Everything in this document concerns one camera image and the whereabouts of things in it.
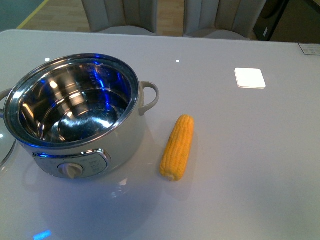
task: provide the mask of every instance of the pot handle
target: pot handle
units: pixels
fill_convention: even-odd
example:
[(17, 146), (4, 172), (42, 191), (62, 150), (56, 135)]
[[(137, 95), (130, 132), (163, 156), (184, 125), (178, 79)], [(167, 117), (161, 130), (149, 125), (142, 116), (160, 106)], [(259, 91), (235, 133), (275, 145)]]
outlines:
[[(11, 92), (11, 90), (12, 90), (12, 88), (0, 92), (0, 101), (1, 101), (2, 99), (6, 98), (6, 97), (9, 95), (9, 93)], [(1, 109), (1, 108), (0, 108), (0, 118), (2, 118), (2, 119), (4, 118), (4, 110)]]
[(155, 99), (152, 102), (148, 103), (147, 105), (144, 105), (144, 102), (145, 102), (144, 94), (142, 94), (142, 101), (141, 101), (142, 106), (140, 106), (139, 108), (139, 114), (140, 116), (143, 116), (146, 113), (146, 111), (152, 109), (159, 101), (159, 89), (154, 83), (149, 81), (141, 81), (140, 86), (142, 87), (142, 89), (151, 88), (155, 91)]

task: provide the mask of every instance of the pot rim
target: pot rim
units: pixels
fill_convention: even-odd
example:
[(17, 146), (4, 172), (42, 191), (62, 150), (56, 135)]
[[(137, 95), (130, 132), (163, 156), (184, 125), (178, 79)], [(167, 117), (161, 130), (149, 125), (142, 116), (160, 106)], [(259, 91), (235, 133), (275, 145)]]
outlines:
[[(25, 128), (22, 126), (19, 120), (15, 119), (12, 121), (13, 116), (16, 118), (19, 118), (20, 114), (20, 107), (21, 105), (19, 102), (23, 99), (23, 94), (19, 93), (19, 89), (24, 86), (25, 84), (28, 84), (27, 81), (35, 78), (37, 75), (46, 72), (46, 70), (55, 67), (56, 69), (59, 66), (62, 66), (66, 63), (72, 63), (74, 60), (83, 60), (83, 59), (97, 59), (97, 61), (105, 61), (108, 63), (113, 63), (117, 65), (118, 67), (121, 67), (121, 69), (115, 68), (115, 70), (119, 71), (121, 74), (123, 74), (126, 78), (129, 79), (130, 87), (133, 89), (133, 87), (136, 88), (136, 91), (132, 94), (131, 99), (129, 101), (129, 104), (124, 111), (124, 113), (121, 115), (121, 117), (112, 125), (111, 128), (106, 129), (105, 131), (102, 131), (98, 134), (95, 134), (93, 136), (71, 141), (71, 142), (48, 142), (41, 140), (35, 136), (32, 136), (30, 133), (28, 133)], [(134, 70), (125, 62), (122, 60), (115, 58), (113, 56), (105, 55), (105, 54), (99, 54), (99, 53), (79, 53), (79, 54), (73, 54), (73, 55), (67, 55), (63, 57), (56, 58), (52, 61), (46, 62), (39, 67), (35, 68), (31, 72), (29, 72), (27, 75), (25, 75), (10, 91), (9, 95), (7, 96), (5, 103), (4, 103), (4, 123), (9, 130), (9, 132), (16, 138), (19, 142), (22, 144), (28, 145), (30, 147), (34, 148), (42, 148), (42, 149), (57, 149), (57, 150), (65, 150), (65, 149), (72, 149), (76, 147), (81, 147), (84, 145), (88, 145), (92, 142), (95, 142), (109, 134), (111, 134), (113, 131), (118, 129), (132, 114), (132, 112), (137, 108), (138, 102), (141, 98), (141, 86), (140, 82), (138, 80), (138, 77)], [(19, 109), (15, 109), (14, 113), (12, 111), (13, 109), (13, 99), (18, 104), (15, 104), (15, 107), (18, 107)]]

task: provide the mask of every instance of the wooden floor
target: wooden floor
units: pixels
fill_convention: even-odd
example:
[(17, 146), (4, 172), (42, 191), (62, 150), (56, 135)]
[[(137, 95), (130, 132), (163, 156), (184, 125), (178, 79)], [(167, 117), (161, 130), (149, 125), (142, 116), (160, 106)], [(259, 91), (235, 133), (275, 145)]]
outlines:
[[(158, 0), (158, 35), (182, 36), (183, 18), (184, 0)], [(90, 32), (81, 0), (49, 0), (22, 29)]]

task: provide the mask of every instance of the chair back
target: chair back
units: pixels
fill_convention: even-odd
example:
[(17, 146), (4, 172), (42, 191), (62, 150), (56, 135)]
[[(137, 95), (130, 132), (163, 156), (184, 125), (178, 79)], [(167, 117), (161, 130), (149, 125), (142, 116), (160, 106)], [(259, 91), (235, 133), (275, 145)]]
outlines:
[(267, 0), (184, 0), (183, 35), (221, 29), (248, 38)]
[(82, 0), (92, 32), (135, 26), (157, 31), (157, 0)]

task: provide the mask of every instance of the white table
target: white table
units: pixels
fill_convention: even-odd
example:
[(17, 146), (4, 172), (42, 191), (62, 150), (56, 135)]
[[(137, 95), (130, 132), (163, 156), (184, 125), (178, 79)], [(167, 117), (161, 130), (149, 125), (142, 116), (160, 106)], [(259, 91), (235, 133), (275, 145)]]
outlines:
[[(0, 91), (78, 53), (119, 58), (158, 86), (142, 144), (112, 174), (76, 180), (17, 145), (0, 172), (1, 240), (319, 239), (320, 56), (296, 43), (10, 30)], [(266, 88), (239, 88), (235, 68), (260, 69)], [(158, 167), (182, 114), (195, 119), (192, 150), (168, 182)]]

